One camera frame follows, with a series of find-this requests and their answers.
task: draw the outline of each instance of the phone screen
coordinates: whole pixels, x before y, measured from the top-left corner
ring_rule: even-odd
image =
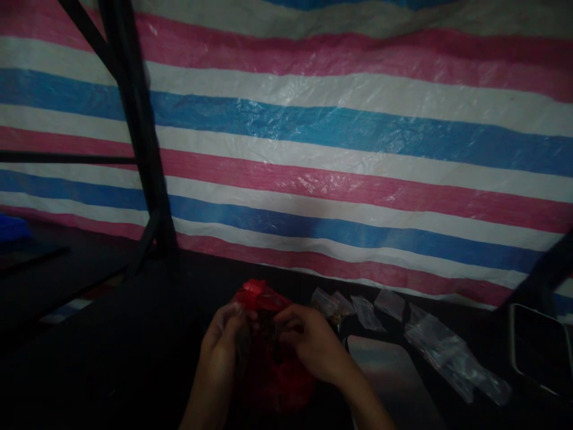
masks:
[[[573,394],[571,347],[559,321],[521,305],[513,306],[514,365],[560,395]]]

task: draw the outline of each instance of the red plastic bag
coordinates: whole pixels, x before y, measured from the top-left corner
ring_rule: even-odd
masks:
[[[261,330],[252,338],[247,372],[236,396],[245,407],[260,412],[293,413],[305,406],[315,390],[315,378],[304,368],[295,351],[278,343],[272,317],[292,302],[266,285],[251,279],[232,300],[257,311]]]

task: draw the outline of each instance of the blue stripe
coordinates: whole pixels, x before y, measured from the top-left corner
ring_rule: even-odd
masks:
[[[573,139],[336,107],[151,93],[157,125],[573,177]],[[0,70],[0,103],[124,120],[116,87]]]
[[[145,210],[141,190],[117,188],[0,171],[0,190],[91,205]],[[471,241],[418,229],[382,228],[340,219],[322,219],[250,207],[170,196],[174,217],[218,223],[282,237],[329,239],[359,248],[394,248],[468,265],[528,273],[543,253]]]
[[[76,202],[120,209],[147,211],[143,190],[46,178],[10,170],[0,170],[0,191],[74,200]]]
[[[322,9],[327,6],[337,4],[357,4],[370,0],[264,0],[279,6],[304,11]],[[380,0],[385,3],[392,3],[412,10],[420,10],[427,7],[440,6],[447,3],[453,3],[456,0]]]

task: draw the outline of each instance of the finger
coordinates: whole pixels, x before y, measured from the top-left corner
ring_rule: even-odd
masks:
[[[255,311],[246,311],[247,314],[247,318],[250,321],[257,321],[258,320],[258,313],[256,313]]]
[[[227,325],[225,325],[225,329],[221,335],[221,342],[234,344],[237,333],[246,323],[247,320],[244,315],[231,317],[231,319],[227,321]]]
[[[284,324],[293,318],[298,318],[302,321],[305,321],[309,311],[311,311],[311,309],[307,308],[306,306],[290,305],[275,315],[275,322]]]
[[[304,330],[304,323],[300,319],[295,318],[283,325],[282,329],[285,331]]]
[[[283,331],[279,336],[279,341],[287,345],[295,346],[302,339],[303,335],[296,331]]]
[[[249,327],[253,333],[258,332],[261,329],[261,325],[258,322],[249,321]]]
[[[227,312],[227,306],[223,306],[222,308],[219,308],[217,312],[215,312],[209,327],[207,327],[205,336],[203,337],[202,344],[204,347],[212,348],[215,346],[219,338],[221,338],[221,334],[223,333],[221,325],[224,324],[225,312]]]

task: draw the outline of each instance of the white stripe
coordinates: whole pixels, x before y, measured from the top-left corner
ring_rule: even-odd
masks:
[[[0,125],[130,142],[123,121],[34,107],[0,105]],[[156,130],[165,149],[573,202],[570,177],[184,128],[156,127]]]
[[[113,85],[94,54],[33,39],[0,38],[0,67]],[[154,91],[236,97],[272,105],[339,107],[414,118],[499,125],[521,133],[573,137],[573,104],[512,90],[442,85],[388,75],[276,76],[185,69],[148,62]]]
[[[58,112],[36,107],[0,104],[0,125],[43,133],[90,137],[131,144],[125,121]]]
[[[567,278],[555,293],[560,296],[571,297],[573,299],[573,279]]]
[[[79,164],[0,163],[0,168],[41,177],[54,177],[122,188],[141,189],[136,171]],[[341,219],[375,227],[416,228],[478,242],[547,251],[560,234],[484,222],[433,212],[407,212],[368,204],[285,195],[272,191],[237,188],[166,176],[170,195],[215,204],[234,204],[256,209],[324,219]]]
[[[82,3],[96,6],[95,0]],[[409,10],[383,1],[300,11],[261,0],[143,0],[136,10],[171,20],[259,37],[307,38],[322,33],[362,33],[376,38],[448,27],[475,35],[573,38],[566,4],[514,0],[468,0]]]
[[[428,272],[444,278],[483,280],[515,288],[526,277],[525,274],[518,272],[465,265],[392,248],[357,248],[328,239],[276,236],[222,224],[187,221],[177,217],[173,217],[173,221],[178,232],[189,236],[210,236],[234,244],[280,251],[315,252],[350,263],[372,261]]]
[[[36,209],[53,214],[73,214],[110,223],[146,226],[149,220],[147,211],[86,205],[73,200],[36,197],[25,193],[0,191],[0,202],[7,206]]]

